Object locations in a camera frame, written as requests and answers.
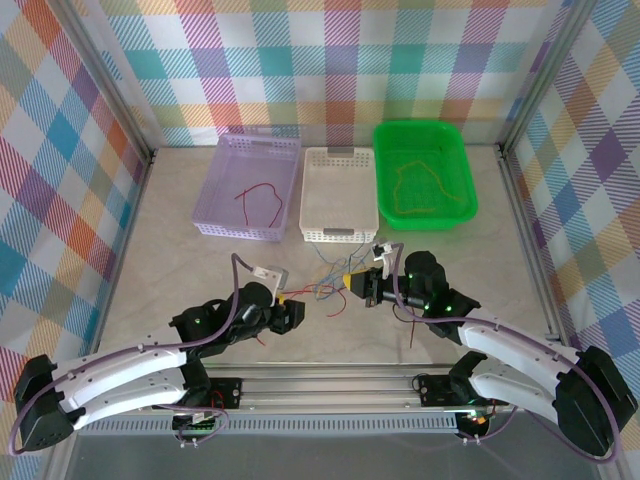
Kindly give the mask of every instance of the checkered wall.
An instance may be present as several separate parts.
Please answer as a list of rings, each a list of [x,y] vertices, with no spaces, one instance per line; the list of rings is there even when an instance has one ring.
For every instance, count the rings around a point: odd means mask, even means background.
[[[0,453],[27,359],[87,353],[142,173],[45,0],[0,0]]]
[[[601,0],[514,166],[575,345],[609,351],[640,398],[640,0]],[[640,476],[640,417],[623,432]]]
[[[227,131],[370,144],[375,125],[398,118],[443,119],[469,143],[494,143],[571,1],[74,4],[147,132],[192,146]]]

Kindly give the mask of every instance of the basket handle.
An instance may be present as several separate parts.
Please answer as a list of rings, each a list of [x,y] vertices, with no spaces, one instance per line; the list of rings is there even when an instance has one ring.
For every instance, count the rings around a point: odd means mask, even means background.
[[[251,145],[258,145],[261,147],[273,147],[273,142],[269,140],[251,140]]]
[[[356,233],[353,228],[325,228],[322,230],[325,235],[351,236]]]
[[[329,158],[353,158],[355,154],[353,147],[327,147],[327,157]]]

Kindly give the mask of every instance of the green plastic tray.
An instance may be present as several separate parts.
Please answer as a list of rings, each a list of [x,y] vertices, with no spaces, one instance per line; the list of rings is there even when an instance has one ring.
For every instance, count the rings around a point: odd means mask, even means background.
[[[478,211],[462,136],[437,121],[397,121],[373,133],[378,207],[396,230],[446,230]]]

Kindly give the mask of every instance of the perforated basket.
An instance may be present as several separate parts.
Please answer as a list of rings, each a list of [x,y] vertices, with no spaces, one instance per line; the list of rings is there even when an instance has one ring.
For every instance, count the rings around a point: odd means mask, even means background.
[[[370,148],[308,148],[300,230],[307,242],[369,243],[378,231],[376,165]]]
[[[299,139],[222,135],[193,211],[194,225],[205,235],[279,242],[299,155]]]

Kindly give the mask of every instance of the purple plastic basket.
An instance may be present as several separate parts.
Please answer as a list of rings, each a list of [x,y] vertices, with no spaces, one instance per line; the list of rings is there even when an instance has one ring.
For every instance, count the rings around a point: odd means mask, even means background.
[[[287,227],[299,155],[299,139],[222,135],[193,223],[205,235],[279,242]],[[269,185],[246,193],[243,208],[242,194],[264,183],[273,185],[282,208]]]

